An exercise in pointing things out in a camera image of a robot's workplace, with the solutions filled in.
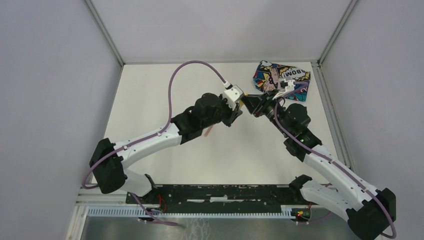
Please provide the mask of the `orange pen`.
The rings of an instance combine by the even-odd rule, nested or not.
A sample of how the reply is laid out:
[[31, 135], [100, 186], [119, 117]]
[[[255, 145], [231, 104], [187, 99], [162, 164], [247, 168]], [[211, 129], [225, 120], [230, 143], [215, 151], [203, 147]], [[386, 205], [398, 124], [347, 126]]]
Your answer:
[[209, 126], [208, 128], [206, 128], [202, 134], [204, 137], [207, 137], [209, 135], [209, 133], [211, 132], [211, 130], [213, 129], [214, 125]]

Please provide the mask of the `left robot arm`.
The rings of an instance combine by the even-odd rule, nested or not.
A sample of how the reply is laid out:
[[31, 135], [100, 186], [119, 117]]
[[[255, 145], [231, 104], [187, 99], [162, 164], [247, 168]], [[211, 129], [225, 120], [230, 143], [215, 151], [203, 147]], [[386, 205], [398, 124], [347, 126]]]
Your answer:
[[215, 124], [230, 127], [242, 114], [240, 101], [243, 96], [233, 90], [221, 95], [205, 93], [193, 106], [155, 131], [126, 141], [100, 140], [89, 162], [100, 192], [110, 194], [125, 190], [136, 194], [145, 204], [153, 203], [157, 190], [152, 178], [130, 171], [129, 166], [163, 149], [198, 138]]

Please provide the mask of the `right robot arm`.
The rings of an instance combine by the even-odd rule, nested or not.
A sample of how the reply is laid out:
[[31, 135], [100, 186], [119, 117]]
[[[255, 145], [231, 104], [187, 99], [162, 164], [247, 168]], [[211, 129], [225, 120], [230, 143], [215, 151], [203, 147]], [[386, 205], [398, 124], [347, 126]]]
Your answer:
[[293, 103], [283, 107], [282, 97], [273, 91], [247, 95], [241, 100], [251, 115], [265, 116], [287, 137], [284, 145], [292, 156], [315, 169], [334, 187], [328, 189], [303, 175], [291, 183], [294, 187], [288, 191], [293, 203], [308, 201], [326, 208], [345, 220], [362, 240], [374, 240], [379, 235], [397, 237], [395, 194], [388, 188], [379, 190], [332, 155], [309, 130], [311, 119], [305, 106]]

